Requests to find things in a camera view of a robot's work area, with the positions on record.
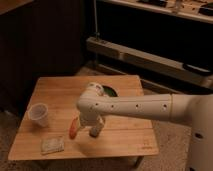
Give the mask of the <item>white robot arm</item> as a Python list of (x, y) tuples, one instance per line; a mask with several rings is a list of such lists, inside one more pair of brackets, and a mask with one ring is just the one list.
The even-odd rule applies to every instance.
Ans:
[(117, 115), (170, 121), (191, 127), (185, 171), (213, 171), (213, 94), (158, 94), (108, 97), (91, 82), (77, 101), (81, 125), (94, 125), (99, 116)]

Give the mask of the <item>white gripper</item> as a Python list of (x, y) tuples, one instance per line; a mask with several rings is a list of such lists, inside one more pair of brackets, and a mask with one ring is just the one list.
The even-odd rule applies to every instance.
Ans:
[(86, 116), (84, 114), (80, 114), (78, 117), (78, 128), (79, 129), (83, 129), (87, 126), (89, 126), (90, 128), (92, 128), (93, 126), (95, 126), (99, 119), (102, 118), (101, 116)]

